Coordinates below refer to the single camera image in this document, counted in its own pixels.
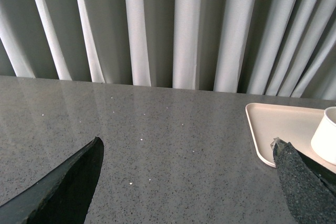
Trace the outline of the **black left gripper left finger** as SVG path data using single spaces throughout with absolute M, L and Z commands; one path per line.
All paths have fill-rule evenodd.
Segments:
M 1 223 L 84 223 L 104 145 L 95 137 L 37 183 L 1 206 Z

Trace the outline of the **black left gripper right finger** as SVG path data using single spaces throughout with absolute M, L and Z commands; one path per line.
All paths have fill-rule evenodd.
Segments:
M 274 138 L 272 155 L 290 213 L 297 223 L 335 223 L 335 173 Z

